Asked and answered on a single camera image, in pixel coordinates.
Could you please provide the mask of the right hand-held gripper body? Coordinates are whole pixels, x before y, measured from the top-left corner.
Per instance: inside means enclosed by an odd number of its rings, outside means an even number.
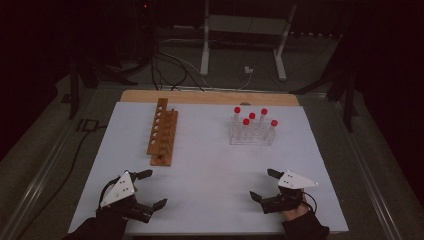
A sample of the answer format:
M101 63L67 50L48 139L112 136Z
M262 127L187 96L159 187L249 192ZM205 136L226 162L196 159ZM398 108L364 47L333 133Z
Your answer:
M317 203L304 189L316 187L318 183L290 170L283 173L284 175L280 179L277 179L279 193L274 197L263 198L260 204L263 212L268 214L293 210L300 205L303 199L306 199L309 209L315 213Z

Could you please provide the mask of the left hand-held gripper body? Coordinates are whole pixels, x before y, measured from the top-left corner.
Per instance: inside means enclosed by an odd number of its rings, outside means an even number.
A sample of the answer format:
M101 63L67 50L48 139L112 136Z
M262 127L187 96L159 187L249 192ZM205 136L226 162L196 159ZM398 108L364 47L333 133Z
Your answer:
M137 202L134 182L131 181L128 170L121 176L109 181L101 191L97 210L109 207L124 218L148 223L153 214L153 209Z

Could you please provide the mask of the clear plastic test tube rack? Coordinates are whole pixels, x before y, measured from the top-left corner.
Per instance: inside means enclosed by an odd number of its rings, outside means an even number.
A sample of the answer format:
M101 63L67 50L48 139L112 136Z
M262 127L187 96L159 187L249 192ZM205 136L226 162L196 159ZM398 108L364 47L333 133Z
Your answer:
M269 119L265 119L265 126L264 128L261 130L259 130L259 119L256 119L256 127L255 127L255 131L254 134L248 134L247 138L245 141L242 141L239 136L240 136L240 130L241 130L241 126L242 126L242 122L245 118L239 117L239 127L237 132L232 132L231 127L232 127L232 118L231 118L231 123L230 123L230 135L229 135L229 143L231 145L261 145L261 146L270 146L273 142L269 142L267 140L267 135L268 135L268 128L270 126L270 123L272 120Z

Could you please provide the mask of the wooden test tube rack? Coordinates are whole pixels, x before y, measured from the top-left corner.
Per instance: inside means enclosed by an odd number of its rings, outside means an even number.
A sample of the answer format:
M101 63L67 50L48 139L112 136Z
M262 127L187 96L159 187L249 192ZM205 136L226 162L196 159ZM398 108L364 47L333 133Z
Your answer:
M155 109L147 148L152 166L170 166L172 163L178 112L168 110L167 104L166 98L159 98Z

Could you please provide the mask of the person's right hand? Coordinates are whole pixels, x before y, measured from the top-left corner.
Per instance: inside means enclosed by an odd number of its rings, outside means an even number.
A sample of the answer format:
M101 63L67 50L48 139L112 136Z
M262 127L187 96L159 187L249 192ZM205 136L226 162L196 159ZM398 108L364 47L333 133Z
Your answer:
M286 221L292 221L305 215L308 212L309 212L309 207L306 204L306 199L303 199L300 205L296 209L282 211L281 214L284 216Z

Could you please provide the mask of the white table mat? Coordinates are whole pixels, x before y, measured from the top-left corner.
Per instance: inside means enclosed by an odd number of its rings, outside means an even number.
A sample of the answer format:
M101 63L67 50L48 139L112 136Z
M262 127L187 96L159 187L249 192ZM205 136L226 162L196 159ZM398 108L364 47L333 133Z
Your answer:
M124 171L150 168L146 153L155 113L153 103L116 104L70 227L93 216L105 184ZM333 232L348 229L305 111L300 106L271 106L278 121L269 146L229 142L230 105L177 104L173 158L137 182L137 199L166 206L150 222L128 223L129 235L271 234L282 230L281 216L266 214L250 194L278 192L268 170L293 171L315 181L309 189L318 203L316 215Z

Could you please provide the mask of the black tripod stand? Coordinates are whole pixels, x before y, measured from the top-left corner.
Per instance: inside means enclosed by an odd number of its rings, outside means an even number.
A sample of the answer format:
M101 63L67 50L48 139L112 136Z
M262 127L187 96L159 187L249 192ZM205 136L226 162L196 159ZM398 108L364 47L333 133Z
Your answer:
M135 82L127 80L123 76L107 68L104 64L101 64L90 57L71 57L69 63L70 93L65 98L65 100L70 103L70 119L73 119L76 116L80 108L79 82L82 81L88 88L96 88L99 83L94 73L94 69L100 70L120 84L129 86L136 85Z
M352 115L354 113L353 103L356 84L354 71L348 70L347 68L332 70L328 73L324 73L320 79L312 82L311 84L291 91L291 94L303 95L327 83L331 84L329 90L325 94L328 101L336 102L339 101L341 97L344 97L342 120L347 130L352 132Z

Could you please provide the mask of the white-legged desk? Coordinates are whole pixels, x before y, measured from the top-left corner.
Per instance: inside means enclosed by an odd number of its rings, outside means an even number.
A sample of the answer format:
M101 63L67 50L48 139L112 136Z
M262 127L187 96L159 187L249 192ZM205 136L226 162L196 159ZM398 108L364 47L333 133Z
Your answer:
M292 21L297 9L295 3L290 4L283 18L239 16L215 14L210 11L212 0L204 0L203 50L200 63L200 75L207 76L209 71L211 31L224 33L264 34L280 37L279 45L273 50L273 58L280 81L287 80L287 73L282 60Z

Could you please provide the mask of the black floor bracket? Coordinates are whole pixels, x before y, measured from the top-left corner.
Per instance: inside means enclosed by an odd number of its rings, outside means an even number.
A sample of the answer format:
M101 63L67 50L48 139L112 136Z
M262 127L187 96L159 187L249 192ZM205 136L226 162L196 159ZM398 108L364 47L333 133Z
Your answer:
M77 132L92 132L95 131L99 126L98 120L93 119L81 119L78 123Z

